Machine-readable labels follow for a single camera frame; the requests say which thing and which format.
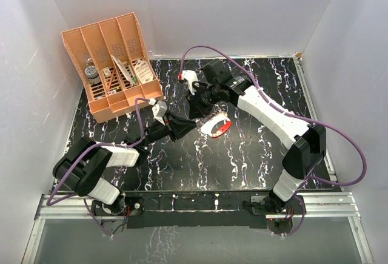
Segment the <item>white and red keyring holder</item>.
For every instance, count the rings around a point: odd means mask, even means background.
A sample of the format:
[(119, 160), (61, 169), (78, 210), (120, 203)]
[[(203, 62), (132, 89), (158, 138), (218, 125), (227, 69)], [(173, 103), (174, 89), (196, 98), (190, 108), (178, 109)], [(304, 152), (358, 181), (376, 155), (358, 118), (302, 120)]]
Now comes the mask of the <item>white and red keyring holder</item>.
[(210, 138), (224, 135), (231, 127), (232, 122), (226, 112), (220, 112), (200, 127), (202, 134)]

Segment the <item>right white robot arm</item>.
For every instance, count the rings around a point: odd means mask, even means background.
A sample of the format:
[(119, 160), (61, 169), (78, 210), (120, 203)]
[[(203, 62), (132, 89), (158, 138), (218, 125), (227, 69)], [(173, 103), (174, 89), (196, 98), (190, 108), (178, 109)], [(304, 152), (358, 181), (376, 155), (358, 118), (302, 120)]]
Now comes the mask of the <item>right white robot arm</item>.
[(326, 155), (325, 127), (292, 117), (258, 89), (252, 78), (232, 75), (218, 59), (201, 70), (206, 78), (204, 83), (193, 70), (182, 70), (178, 76), (189, 88), (186, 96), (189, 117), (205, 118), (218, 102), (231, 103), (273, 132), (287, 149), (282, 160), (283, 171), (269, 195), (256, 207), (271, 213), (285, 213), (292, 206), (291, 198)]

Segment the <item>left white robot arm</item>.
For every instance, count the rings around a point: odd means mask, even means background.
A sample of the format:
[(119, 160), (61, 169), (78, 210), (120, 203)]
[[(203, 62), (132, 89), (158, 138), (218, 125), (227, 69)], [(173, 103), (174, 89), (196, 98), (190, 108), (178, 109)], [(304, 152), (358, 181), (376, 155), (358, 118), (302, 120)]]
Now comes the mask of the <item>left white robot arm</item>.
[(143, 128), (144, 138), (127, 136), (124, 144), (97, 143), (89, 137), (81, 137), (56, 163), (53, 176), (80, 197), (89, 196), (100, 201), (113, 215), (125, 208), (123, 191), (103, 179), (106, 168), (141, 164), (148, 156), (146, 147), (165, 137), (176, 141), (196, 128), (196, 122), (167, 113), (163, 123), (156, 120)]

